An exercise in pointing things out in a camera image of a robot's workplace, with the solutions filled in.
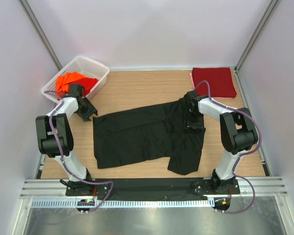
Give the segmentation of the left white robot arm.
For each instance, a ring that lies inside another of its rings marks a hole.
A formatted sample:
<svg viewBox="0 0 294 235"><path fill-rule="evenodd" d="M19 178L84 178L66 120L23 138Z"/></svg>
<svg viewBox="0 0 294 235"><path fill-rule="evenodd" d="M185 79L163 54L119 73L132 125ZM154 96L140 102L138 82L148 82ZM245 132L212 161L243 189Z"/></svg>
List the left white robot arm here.
<svg viewBox="0 0 294 235"><path fill-rule="evenodd" d="M74 153L74 138L69 119L76 113L84 122L97 115L97 109L86 97L84 86L70 84L69 91L44 91L55 96L59 103L44 116L35 120L39 151L55 160L68 175L68 180L60 180L66 187L68 196L90 196L96 193L92 176Z"/></svg>

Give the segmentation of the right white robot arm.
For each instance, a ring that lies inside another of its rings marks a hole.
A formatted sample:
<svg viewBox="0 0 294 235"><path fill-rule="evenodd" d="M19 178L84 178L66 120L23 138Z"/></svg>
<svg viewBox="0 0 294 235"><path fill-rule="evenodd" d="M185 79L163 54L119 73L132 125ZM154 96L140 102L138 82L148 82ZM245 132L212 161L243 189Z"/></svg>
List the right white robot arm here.
<svg viewBox="0 0 294 235"><path fill-rule="evenodd" d="M256 125L251 120L249 109L236 109L210 98L207 95L198 96L195 91L184 95L186 112L184 128L199 132L204 129L203 117L208 115L220 124L220 137L224 151L221 161L213 170L210 180L212 192L222 194L236 179L235 171L245 154L258 142Z"/></svg>

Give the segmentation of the black t-shirt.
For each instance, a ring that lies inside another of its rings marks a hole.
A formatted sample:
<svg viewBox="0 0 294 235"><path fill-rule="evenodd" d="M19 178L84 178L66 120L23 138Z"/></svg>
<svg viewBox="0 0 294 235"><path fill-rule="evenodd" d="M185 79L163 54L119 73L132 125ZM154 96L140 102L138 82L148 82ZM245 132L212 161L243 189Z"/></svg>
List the black t-shirt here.
<svg viewBox="0 0 294 235"><path fill-rule="evenodd" d="M145 106L93 119L98 168L112 168L168 157L168 170L179 175L198 171L204 143L204 117L187 127L188 105L177 101Z"/></svg>

